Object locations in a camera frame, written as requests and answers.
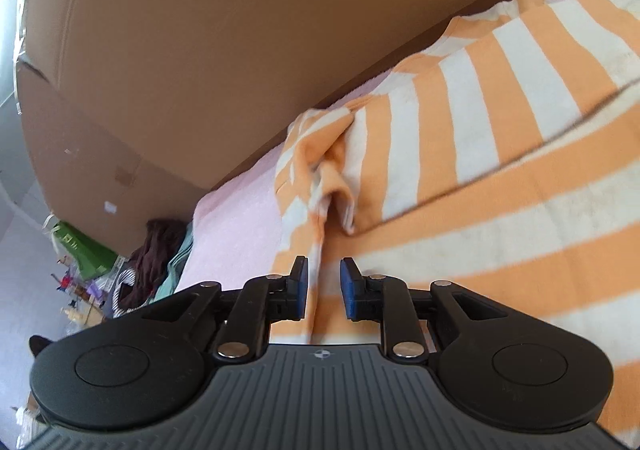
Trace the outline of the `white shipping label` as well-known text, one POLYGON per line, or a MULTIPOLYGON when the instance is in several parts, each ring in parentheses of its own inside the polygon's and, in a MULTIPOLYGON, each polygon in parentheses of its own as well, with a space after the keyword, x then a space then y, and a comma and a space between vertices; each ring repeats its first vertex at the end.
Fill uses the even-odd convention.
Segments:
POLYGON ((114 203, 111 203, 110 201, 105 201, 104 210, 106 213, 115 214, 117 212, 117 207, 114 203))

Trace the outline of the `teal folded cloth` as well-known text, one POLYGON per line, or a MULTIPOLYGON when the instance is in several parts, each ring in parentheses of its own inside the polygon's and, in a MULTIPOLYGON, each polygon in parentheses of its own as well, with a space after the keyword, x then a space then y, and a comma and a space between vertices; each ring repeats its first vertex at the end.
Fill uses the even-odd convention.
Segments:
POLYGON ((166 297, 176 291, 192 248, 193 226, 192 224, 189 224, 186 226, 186 235, 184 236, 180 248, 178 248, 174 257, 167 264, 167 276, 151 297, 151 303, 166 299, 166 297))

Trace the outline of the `grey white striped cloth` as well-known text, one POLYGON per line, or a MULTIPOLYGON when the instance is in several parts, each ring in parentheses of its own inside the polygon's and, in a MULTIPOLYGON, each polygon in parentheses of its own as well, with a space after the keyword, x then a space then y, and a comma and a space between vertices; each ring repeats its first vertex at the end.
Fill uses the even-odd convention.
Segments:
POLYGON ((120 301, 124 297, 122 287, 132 288, 135 283, 136 272, 132 268, 128 267, 119 271, 112 290, 111 310, 113 318, 122 317, 132 311, 132 308, 122 306, 120 301))

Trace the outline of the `orange white striped garment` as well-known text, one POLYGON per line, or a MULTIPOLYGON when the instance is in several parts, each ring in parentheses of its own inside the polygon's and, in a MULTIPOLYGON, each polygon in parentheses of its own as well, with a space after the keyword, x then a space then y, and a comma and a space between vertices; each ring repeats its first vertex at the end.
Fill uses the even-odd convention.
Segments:
POLYGON ((272 269, 309 262, 278 343, 362 343, 338 267, 449 280, 598 345, 601 424, 639 442, 639 0, 512 0, 454 18, 371 93, 308 110, 274 172, 272 269))

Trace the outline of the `pink fluffy towel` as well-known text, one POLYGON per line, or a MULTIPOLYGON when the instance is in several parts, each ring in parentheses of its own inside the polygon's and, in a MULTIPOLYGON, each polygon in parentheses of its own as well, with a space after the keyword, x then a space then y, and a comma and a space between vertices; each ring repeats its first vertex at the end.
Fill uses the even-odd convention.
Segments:
MULTIPOLYGON (((391 77, 390 70, 379 74, 329 109, 366 95, 383 82, 390 82, 391 77)), ((273 147, 247 171, 198 201, 192 222, 192 250, 176 292, 205 280, 218 281, 224 289, 238 289, 246 280, 271 269, 282 227, 273 190, 282 147, 283 143, 273 147)))

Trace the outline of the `dark maroon garment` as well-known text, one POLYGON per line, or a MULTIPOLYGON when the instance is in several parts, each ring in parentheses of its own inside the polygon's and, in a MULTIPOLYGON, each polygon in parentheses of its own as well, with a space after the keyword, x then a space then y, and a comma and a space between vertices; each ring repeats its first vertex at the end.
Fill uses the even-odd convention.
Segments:
POLYGON ((139 308, 155 294, 168 275, 168 264, 177 254, 188 224, 180 219, 154 218, 146 223, 146 236, 140 248, 131 254, 134 283, 121 285, 118 307, 123 311, 139 308))

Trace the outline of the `green shopping bag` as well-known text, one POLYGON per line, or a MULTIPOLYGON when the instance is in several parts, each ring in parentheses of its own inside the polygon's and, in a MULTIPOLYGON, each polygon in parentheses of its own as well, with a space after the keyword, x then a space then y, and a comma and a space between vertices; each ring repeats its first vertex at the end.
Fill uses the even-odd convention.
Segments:
POLYGON ((74 260, 79 278, 89 281, 108 274, 118 255, 66 222, 57 222, 50 230, 55 248, 74 260))

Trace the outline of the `large cardboard box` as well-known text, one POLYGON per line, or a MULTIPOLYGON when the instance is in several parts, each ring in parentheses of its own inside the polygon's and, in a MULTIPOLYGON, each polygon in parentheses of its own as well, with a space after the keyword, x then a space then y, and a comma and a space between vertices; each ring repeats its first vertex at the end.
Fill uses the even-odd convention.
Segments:
POLYGON ((498 1, 23 0, 16 97, 48 211, 128 254, 301 112, 498 1))

